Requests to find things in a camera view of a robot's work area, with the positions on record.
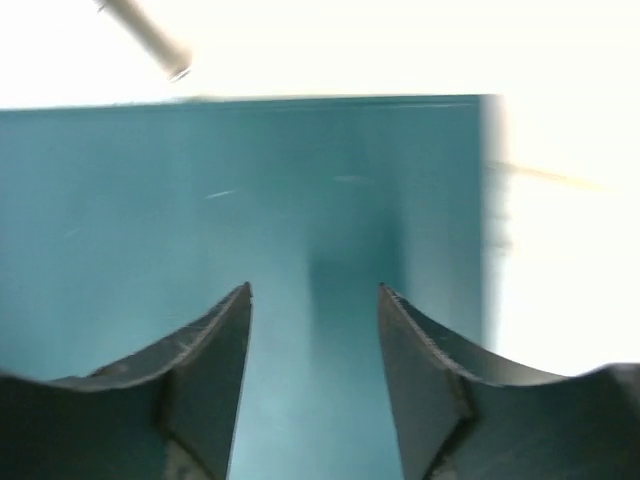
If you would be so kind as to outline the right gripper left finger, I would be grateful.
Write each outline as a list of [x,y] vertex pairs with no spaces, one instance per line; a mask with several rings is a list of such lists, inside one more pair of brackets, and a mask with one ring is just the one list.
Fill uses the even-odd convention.
[[224,479],[250,339],[242,284],[201,318],[85,377],[1,376],[5,479]]

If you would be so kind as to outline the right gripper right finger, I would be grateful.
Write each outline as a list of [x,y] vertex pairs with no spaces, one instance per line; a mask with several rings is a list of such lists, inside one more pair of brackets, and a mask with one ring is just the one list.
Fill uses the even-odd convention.
[[386,285],[378,328],[408,479],[635,479],[639,368],[577,376],[496,355]]

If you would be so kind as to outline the teal drawer organizer box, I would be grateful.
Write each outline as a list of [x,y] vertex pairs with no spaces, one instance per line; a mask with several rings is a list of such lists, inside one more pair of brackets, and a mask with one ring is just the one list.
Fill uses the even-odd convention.
[[3,111],[2,367],[85,374],[249,283],[232,477],[399,478],[377,290],[483,340],[490,107],[460,95]]

